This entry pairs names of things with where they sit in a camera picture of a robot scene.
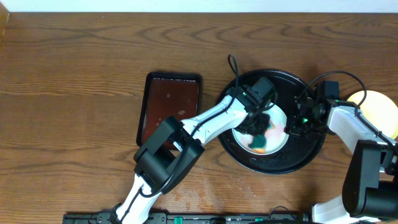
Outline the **yellow plate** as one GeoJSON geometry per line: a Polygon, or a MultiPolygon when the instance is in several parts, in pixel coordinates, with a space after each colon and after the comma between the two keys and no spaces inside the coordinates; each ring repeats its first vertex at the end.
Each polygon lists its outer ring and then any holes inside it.
{"type": "Polygon", "coordinates": [[[367,90],[360,106],[365,118],[389,138],[397,137],[397,105],[380,92],[367,90]]]}

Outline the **green scrubbing sponge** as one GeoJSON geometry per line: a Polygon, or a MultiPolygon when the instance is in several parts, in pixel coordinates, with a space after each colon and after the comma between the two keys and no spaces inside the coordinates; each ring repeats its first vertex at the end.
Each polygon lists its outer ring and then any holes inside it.
{"type": "Polygon", "coordinates": [[[253,139],[251,143],[248,144],[250,149],[255,149],[255,148],[264,148],[266,147],[267,144],[267,139],[266,139],[266,132],[268,129],[272,129],[274,125],[272,123],[268,123],[265,126],[260,126],[259,128],[256,129],[255,134],[253,134],[253,139]]]}

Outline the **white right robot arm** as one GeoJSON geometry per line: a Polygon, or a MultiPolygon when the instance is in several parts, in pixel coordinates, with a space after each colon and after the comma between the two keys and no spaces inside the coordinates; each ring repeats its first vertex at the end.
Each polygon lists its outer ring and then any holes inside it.
{"type": "Polygon", "coordinates": [[[397,142],[376,129],[350,101],[295,97],[287,132],[335,134],[352,157],[337,198],[312,207],[315,223],[374,223],[397,219],[397,142]]]}

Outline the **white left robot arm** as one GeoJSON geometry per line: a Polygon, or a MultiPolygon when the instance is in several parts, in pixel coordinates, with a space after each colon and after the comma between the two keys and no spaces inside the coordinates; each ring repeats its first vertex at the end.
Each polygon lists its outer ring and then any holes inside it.
{"type": "Polygon", "coordinates": [[[264,111],[277,99],[274,89],[232,87],[214,107],[193,118],[165,119],[134,155],[131,191],[115,211],[116,223],[144,223],[160,195],[175,188],[219,134],[238,129],[261,135],[267,128],[264,111]]]}

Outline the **pale green plate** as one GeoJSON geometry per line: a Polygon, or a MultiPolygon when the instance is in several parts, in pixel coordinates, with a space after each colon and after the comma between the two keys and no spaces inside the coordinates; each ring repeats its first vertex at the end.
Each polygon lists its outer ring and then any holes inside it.
{"type": "Polygon", "coordinates": [[[264,113],[270,115],[270,123],[274,125],[272,129],[268,129],[266,132],[266,147],[250,149],[248,144],[251,143],[253,136],[250,134],[241,134],[235,129],[232,130],[233,136],[239,146],[251,154],[261,156],[279,151],[289,138],[289,135],[284,131],[287,124],[287,116],[282,109],[278,106],[273,106],[270,110],[264,111],[264,113]]]}

